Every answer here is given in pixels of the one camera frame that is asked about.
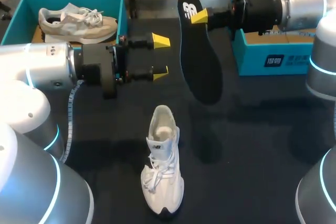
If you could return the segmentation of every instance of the cable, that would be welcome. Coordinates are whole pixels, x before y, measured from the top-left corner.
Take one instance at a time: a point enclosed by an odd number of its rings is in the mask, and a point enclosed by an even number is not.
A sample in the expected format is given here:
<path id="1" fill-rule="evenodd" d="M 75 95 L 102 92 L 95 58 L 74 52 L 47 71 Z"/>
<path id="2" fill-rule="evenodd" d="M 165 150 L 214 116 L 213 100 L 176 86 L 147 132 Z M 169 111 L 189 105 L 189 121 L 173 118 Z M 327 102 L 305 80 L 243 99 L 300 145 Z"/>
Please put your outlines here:
<path id="1" fill-rule="evenodd" d="M 77 85 L 71 90 L 70 95 L 69 95 L 69 101 L 68 101 L 68 141 L 67 141 L 67 146 L 64 152 L 64 155 L 61 159 L 63 163 L 66 162 L 68 159 L 70 149 L 71 149 L 71 144 L 72 144 L 72 126 L 73 126 L 73 107 L 74 107 L 74 98 L 77 90 L 79 89 L 80 85 L 83 83 L 83 80 L 77 81 Z"/>

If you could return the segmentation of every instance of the beige sneaker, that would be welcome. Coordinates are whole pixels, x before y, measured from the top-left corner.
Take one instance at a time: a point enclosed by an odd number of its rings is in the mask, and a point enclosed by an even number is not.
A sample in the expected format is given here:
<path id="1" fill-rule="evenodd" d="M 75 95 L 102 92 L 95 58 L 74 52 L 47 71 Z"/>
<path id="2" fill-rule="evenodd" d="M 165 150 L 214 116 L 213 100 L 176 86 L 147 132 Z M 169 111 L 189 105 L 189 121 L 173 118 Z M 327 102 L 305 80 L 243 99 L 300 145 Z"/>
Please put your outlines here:
<path id="1" fill-rule="evenodd" d="M 62 10 L 42 8 L 38 13 L 38 22 L 46 35 L 45 42 L 96 44 L 113 37 L 118 29 L 115 18 L 71 3 Z"/>

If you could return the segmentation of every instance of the new balance logo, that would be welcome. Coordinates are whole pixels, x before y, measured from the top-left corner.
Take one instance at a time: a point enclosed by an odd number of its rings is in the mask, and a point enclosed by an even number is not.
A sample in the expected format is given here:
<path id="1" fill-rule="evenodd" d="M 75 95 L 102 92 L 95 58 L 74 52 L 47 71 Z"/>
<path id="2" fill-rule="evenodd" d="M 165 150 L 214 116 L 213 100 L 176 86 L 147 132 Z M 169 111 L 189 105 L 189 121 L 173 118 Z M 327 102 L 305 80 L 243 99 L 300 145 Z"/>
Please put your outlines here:
<path id="1" fill-rule="evenodd" d="M 194 4 L 188 4 L 186 2 L 183 2 L 183 10 L 185 11 L 184 16 L 188 19 L 197 14 L 197 9 Z"/>

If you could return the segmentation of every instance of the sneaker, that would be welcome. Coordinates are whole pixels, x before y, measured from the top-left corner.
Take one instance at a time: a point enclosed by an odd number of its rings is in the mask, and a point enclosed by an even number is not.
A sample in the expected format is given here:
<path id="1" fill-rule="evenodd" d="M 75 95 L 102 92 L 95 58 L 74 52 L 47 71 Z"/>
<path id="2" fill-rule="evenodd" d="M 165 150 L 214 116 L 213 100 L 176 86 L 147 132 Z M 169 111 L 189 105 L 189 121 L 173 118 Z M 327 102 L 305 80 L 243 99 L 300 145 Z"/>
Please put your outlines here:
<path id="1" fill-rule="evenodd" d="M 156 214 L 167 217 L 181 205 L 184 181 L 180 173 L 178 140 L 180 129 L 171 110 L 158 106 L 149 128 L 147 144 L 151 150 L 150 166 L 141 173 L 142 191 L 149 207 Z"/>
<path id="2" fill-rule="evenodd" d="M 40 9 L 38 21 L 46 35 L 45 42 L 96 44 L 113 37 L 118 28 L 115 18 L 71 3 L 62 10 Z"/>

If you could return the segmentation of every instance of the shoe box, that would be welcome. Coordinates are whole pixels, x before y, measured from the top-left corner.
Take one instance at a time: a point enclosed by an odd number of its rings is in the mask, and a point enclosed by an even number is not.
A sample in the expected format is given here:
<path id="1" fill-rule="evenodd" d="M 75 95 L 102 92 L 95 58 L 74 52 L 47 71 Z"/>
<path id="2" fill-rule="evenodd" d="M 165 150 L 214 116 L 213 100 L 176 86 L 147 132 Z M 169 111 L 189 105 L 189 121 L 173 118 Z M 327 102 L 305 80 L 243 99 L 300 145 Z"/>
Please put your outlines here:
<path id="1" fill-rule="evenodd" d="M 42 32 L 38 26 L 38 12 L 41 8 L 48 10 L 63 9 L 68 3 L 78 7 L 97 9 L 104 16 L 118 20 L 116 41 L 120 35 L 127 34 L 127 11 L 124 0 L 20 0 L 13 18 L 9 23 L 1 45 L 41 43 Z"/>

